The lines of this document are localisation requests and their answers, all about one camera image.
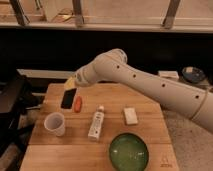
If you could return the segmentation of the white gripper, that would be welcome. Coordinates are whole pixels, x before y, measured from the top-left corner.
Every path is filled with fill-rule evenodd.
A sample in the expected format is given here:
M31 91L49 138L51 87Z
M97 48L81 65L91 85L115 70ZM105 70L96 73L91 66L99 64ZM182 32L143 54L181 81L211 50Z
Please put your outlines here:
M74 77L70 77L64 83L65 90L75 89L76 85L80 87L91 86L99 81L99 77L91 65L85 65L75 72Z

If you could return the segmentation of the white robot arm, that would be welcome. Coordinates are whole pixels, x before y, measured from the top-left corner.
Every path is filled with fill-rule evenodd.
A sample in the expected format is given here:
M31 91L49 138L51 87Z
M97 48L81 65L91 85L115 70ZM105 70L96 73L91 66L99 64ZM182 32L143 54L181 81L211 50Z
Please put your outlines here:
M213 134L213 92L135 69L127 64L127 55L122 49L112 49L95 57L79 68L64 88L88 87L104 80L128 86Z

